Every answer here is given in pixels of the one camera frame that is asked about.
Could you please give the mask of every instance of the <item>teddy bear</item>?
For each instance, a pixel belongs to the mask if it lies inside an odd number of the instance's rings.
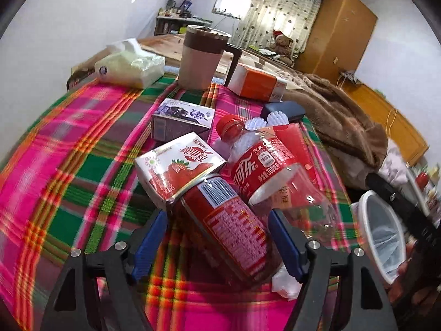
[[[275,43],[270,44],[267,49],[281,55],[279,60],[290,66],[292,65],[291,54],[293,44],[294,41],[291,38],[283,34],[279,34],[276,37]]]

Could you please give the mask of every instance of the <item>curtain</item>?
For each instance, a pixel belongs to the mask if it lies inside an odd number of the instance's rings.
[[[293,39],[294,55],[303,52],[320,4],[321,0],[251,0],[232,43],[242,48],[264,48],[270,45],[273,30],[280,30]]]

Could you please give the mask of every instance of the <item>bedspread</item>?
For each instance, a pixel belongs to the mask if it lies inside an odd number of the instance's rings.
[[[155,147],[150,118],[166,97],[215,108],[214,124],[262,108],[215,84],[203,94],[181,90],[170,76],[146,90],[93,80],[58,100],[21,139],[0,174],[0,296],[23,330],[39,330],[73,246],[106,250],[151,215],[134,159]],[[332,246],[350,249],[358,230],[341,181],[308,119],[301,128],[319,187],[339,212]],[[213,129],[209,144],[216,138]],[[101,279],[99,286],[105,294]],[[282,330],[295,303],[270,284],[232,293],[174,224],[138,290],[157,331]]]

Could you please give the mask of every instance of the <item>orange box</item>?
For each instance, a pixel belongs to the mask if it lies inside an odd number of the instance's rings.
[[[283,78],[239,63],[228,88],[241,97],[264,102],[280,102],[286,85],[287,81]]]

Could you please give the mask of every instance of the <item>can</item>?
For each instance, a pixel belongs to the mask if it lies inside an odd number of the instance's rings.
[[[218,174],[193,186],[173,206],[189,239],[237,290],[268,282],[281,265],[270,233]]]

